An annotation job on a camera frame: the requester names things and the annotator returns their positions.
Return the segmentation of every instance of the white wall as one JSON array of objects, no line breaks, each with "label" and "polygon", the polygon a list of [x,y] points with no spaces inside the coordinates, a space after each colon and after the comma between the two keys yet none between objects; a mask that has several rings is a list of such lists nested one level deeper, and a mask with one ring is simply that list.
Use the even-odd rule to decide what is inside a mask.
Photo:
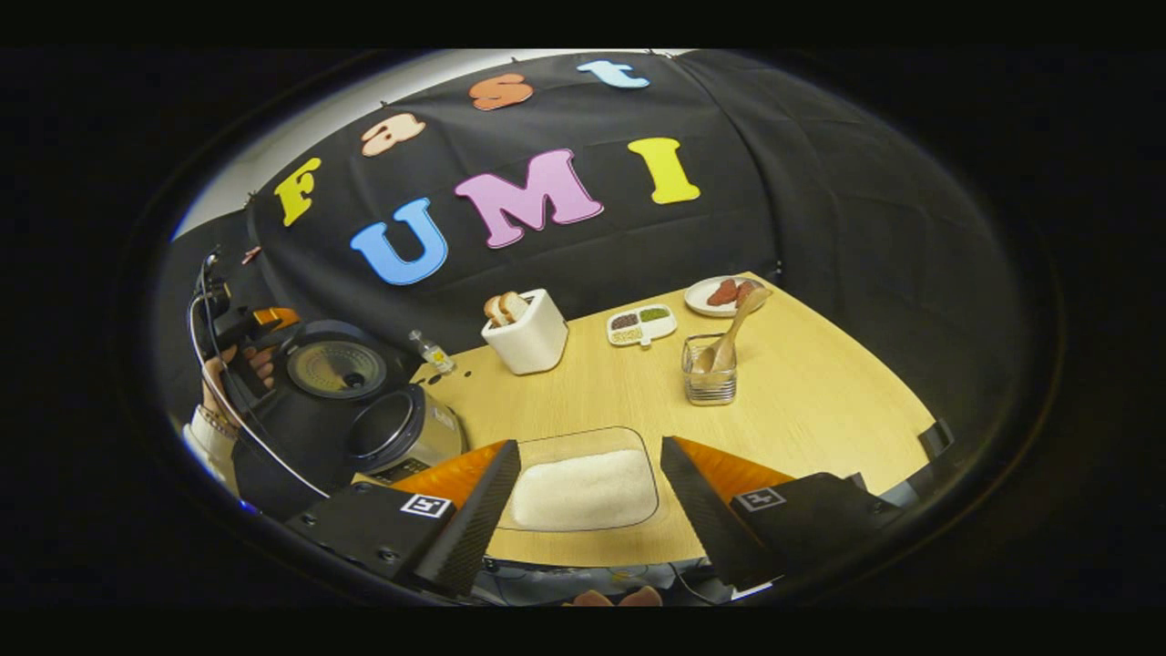
[{"label": "white wall", "polygon": [[[435,84],[511,62],[550,55],[593,51],[645,52],[647,48],[567,48],[515,50],[449,50],[434,52],[370,77],[325,98],[279,127],[258,137],[225,164],[191,205],[174,235],[212,218],[238,210],[247,193],[261,188],[281,168],[321,139],[380,108]],[[652,48],[658,54],[680,55],[691,48]]]}]

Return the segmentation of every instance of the small bottle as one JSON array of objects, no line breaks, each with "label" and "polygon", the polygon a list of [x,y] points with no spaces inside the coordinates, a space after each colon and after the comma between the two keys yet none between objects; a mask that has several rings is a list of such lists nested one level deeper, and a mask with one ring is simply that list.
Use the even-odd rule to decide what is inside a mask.
[{"label": "small bottle", "polygon": [[409,339],[417,345],[417,353],[421,358],[426,359],[426,362],[433,365],[437,372],[442,374],[449,374],[450,372],[457,369],[457,365],[454,360],[445,355],[444,350],[438,347],[433,343],[433,340],[427,340],[421,337],[421,331],[414,331],[409,333]]}]

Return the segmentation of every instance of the table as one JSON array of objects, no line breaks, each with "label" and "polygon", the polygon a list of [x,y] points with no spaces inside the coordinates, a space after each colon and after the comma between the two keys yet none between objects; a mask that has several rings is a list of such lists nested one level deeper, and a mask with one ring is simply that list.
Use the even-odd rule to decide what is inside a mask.
[{"label": "table", "polygon": [[[861,472],[876,495],[927,464],[916,437],[935,421],[911,390],[809,306],[756,274],[742,275],[774,294],[738,334],[738,390],[731,405],[694,407],[684,397],[684,339],[723,333],[732,322],[689,309],[684,289],[569,320],[562,361],[550,372],[515,376],[489,346],[454,354],[457,371],[434,385],[427,382],[436,375],[431,366],[417,372],[414,381],[421,379],[434,398],[462,417],[470,449],[606,426],[630,428],[645,440],[660,494],[659,510],[648,522],[575,534],[496,530],[487,557],[612,567],[704,556],[660,471],[663,436],[702,443],[794,478]],[[554,289],[548,292],[554,297]],[[648,348],[611,346],[607,317],[648,303],[672,308],[676,332]]]}]

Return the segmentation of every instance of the bracelet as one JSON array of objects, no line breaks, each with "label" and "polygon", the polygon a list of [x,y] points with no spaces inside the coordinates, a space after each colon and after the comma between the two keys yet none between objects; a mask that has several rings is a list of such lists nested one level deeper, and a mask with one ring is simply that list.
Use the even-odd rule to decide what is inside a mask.
[{"label": "bracelet", "polygon": [[198,415],[202,415],[203,419],[208,424],[210,424],[212,429],[215,429],[223,436],[226,436],[231,439],[236,439],[238,437],[234,426],[231,426],[231,424],[226,421],[225,417],[211,411],[205,405],[198,404]]}]

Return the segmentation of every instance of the letter m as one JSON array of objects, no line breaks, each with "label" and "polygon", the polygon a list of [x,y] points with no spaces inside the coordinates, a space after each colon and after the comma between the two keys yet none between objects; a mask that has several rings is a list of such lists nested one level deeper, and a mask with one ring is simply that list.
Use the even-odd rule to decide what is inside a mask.
[{"label": "letter m", "polygon": [[510,223],[506,213],[528,227],[542,230],[547,198],[555,205],[550,216],[555,223],[574,223],[603,211],[603,205],[591,199],[575,175],[574,156],[566,148],[535,155],[527,169],[525,189],[484,172],[462,182],[454,192],[473,202],[490,230],[486,245],[500,248],[522,238],[522,228]]}]

